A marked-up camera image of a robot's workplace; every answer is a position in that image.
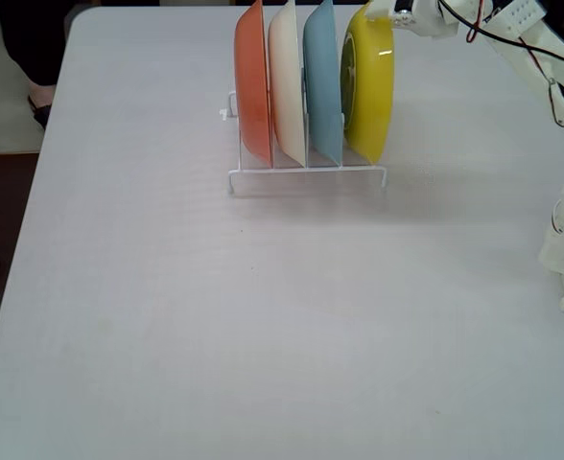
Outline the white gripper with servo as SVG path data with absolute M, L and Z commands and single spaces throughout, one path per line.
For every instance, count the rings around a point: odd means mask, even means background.
M 390 17 L 395 28 L 422 37 L 449 37 L 458 32 L 458 22 L 447 24 L 437 1 L 370 0 L 364 14 L 369 19 Z

